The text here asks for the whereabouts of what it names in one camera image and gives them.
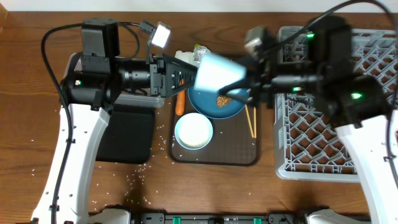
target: white crate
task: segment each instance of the white crate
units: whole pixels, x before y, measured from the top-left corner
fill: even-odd
[[[299,29],[301,27],[280,28],[279,42]],[[394,34],[389,30],[353,29],[354,71],[376,78],[389,102],[398,70]],[[279,63],[305,60],[306,51],[307,38],[302,34],[280,50]],[[312,95],[287,96],[313,101]],[[282,179],[359,182],[355,166],[327,117],[283,94],[275,96],[274,148],[275,172]]]

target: green light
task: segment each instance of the green light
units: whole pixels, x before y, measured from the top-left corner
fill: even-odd
[[[300,91],[301,89],[301,87],[293,87],[293,91]]]
[[[352,94],[351,94],[351,97],[352,97],[354,100],[357,100],[357,99],[359,99],[359,98],[362,97],[362,94],[360,94],[360,93],[352,93]]]

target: wooden tabletop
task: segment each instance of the wooden tabletop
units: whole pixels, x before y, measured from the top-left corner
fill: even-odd
[[[250,28],[264,25],[276,34],[282,26],[302,26],[316,15],[10,12],[0,34],[0,222],[30,220],[44,190],[57,143],[60,103],[40,54],[40,40],[49,29],[90,17],[133,22],[145,19],[153,24],[162,21],[172,27],[167,54],[192,51],[196,43],[214,52],[241,54],[245,33]],[[382,14],[344,16],[355,28],[391,29]],[[134,38],[125,30],[119,32],[122,55],[131,55],[136,47]],[[143,45],[147,36],[142,32],[138,35]],[[58,80],[69,56],[79,51],[80,29],[61,31],[49,38],[47,55]],[[139,58],[144,58],[144,54],[141,50]],[[266,213],[325,204],[338,213],[368,213],[359,184],[281,180],[275,175],[274,112],[266,110],[264,105],[259,136],[262,157],[258,164],[252,167],[173,164],[159,147],[159,136],[169,135],[168,102],[156,111],[159,114],[156,113],[155,125],[164,128],[155,129],[151,151],[155,157],[146,163],[146,170],[140,173],[142,178],[131,175],[144,166],[96,162],[89,198],[91,212],[100,211],[106,204],[122,203],[137,212]]]

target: carrot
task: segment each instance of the carrot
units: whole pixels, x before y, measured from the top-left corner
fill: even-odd
[[[177,104],[175,105],[175,114],[182,116],[184,114],[185,109],[185,90],[181,91],[177,95]]]

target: blue bowl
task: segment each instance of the blue bowl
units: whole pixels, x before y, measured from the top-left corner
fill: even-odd
[[[246,90],[241,90],[239,95],[249,96]],[[217,93],[209,93],[207,91],[194,90],[193,87],[188,89],[188,97],[192,106],[201,114],[212,119],[226,119],[237,115],[243,108],[244,103],[232,100],[226,106],[219,108],[217,106]]]

